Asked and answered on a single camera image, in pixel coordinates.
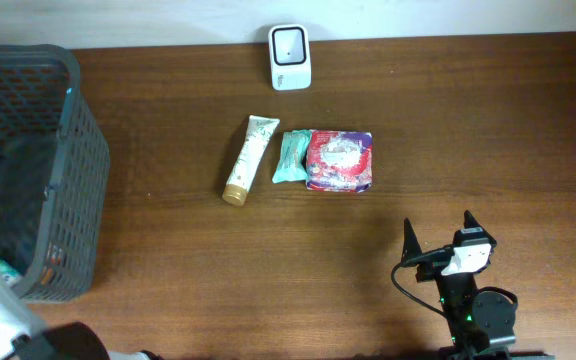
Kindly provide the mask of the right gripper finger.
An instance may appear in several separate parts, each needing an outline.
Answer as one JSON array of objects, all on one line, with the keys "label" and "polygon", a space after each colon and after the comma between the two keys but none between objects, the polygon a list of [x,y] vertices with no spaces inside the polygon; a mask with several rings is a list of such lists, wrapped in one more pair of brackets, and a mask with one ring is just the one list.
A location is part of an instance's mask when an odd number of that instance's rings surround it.
[{"label": "right gripper finger", "polygon": [[464,212],[464,227],[462,229],[463,234],[475,234],[475,233],[485,233],[485,229],[479,224],[472,213],[469,210]]},{"label": "right gripper finger", "polygon": [[408,218],[404,219],[404,243],[401,255],[403,267],[414,266],[419,256],[422,255],[422,250],[414,232],[413,226]]}]

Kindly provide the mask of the red purple tissue pack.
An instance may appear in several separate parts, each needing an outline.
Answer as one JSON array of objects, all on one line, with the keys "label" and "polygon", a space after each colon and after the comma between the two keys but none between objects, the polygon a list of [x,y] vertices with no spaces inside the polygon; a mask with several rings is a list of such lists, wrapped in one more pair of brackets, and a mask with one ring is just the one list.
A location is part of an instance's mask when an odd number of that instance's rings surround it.
[{"label": "red purple tissue pack", "polygon": [[323,192],[368,190],[372,176],[370,132],[312,130],[306,154],[306,186]]}]

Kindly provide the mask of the teal wet wipes pack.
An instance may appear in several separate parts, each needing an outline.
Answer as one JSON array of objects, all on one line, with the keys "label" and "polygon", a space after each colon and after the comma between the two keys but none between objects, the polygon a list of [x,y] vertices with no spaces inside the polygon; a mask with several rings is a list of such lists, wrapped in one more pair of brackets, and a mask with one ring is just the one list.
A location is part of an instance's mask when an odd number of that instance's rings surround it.
[{"label": "teal wet wipes pack", "polygon": [[308,173],[304,165],[312,132],[310,130],[293,130],[285,132],[282,137],[280,158],[273,183],[306,181]]}]

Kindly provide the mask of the white cream tube gold cap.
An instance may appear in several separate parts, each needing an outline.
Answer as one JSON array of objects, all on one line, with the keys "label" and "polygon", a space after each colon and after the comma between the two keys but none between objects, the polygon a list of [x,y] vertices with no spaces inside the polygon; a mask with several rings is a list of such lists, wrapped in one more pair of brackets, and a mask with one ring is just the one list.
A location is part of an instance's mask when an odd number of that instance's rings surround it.
[{"label": "white cream tube gold cap", "polygon": [[277,118],[249,116],[244,143],[222,194],[227,203],[234,206],[245,204],[260,161],[279,124]]}]

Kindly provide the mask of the small teal tissue pack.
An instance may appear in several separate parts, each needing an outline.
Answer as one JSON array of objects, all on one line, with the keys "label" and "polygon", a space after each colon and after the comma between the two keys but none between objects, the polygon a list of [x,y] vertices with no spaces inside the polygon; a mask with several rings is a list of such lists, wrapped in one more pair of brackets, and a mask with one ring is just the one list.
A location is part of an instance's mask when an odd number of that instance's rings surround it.
[{"label": "small teal tissue pack", "polygon": [[23,279],[23,275],[14,267],[9,265],[5,260],[0,258],[0,275],[4,283],[13,287]]}]

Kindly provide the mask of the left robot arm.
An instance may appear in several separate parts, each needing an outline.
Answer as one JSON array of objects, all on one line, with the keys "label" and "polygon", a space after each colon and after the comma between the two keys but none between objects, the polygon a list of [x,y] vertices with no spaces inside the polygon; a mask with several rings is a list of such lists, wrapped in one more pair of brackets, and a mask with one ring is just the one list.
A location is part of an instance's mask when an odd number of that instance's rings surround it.
[{"label": "left robot arm", "polygon": [[18,298],[0,274],[0,359],[18,360],[156,360],[142,350],[108,350],[94,331],[81,322],[49,328]]}]

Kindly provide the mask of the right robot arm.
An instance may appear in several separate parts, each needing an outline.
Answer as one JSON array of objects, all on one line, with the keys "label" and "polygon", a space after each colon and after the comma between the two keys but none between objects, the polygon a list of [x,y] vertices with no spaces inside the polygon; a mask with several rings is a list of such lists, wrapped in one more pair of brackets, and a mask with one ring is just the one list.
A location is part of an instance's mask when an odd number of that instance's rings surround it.
[{"label": "right robot arm", "polygon": [[[391,271],[394,287],[418,305],[447,322],[450,347],[438,351],[440,359],[550,359],[544,352],[513,353],[518,297],[499,287],[477,286],[475,276],[490,265],[496,239],[470,211],[464,212],[463,227],[450,244],[424,252],[412,223],[403,223],[401,260]],[[439,293],[435,307],[407,291],[397,281],[402,268],[415,268],[417,282],[433,281]]]}]

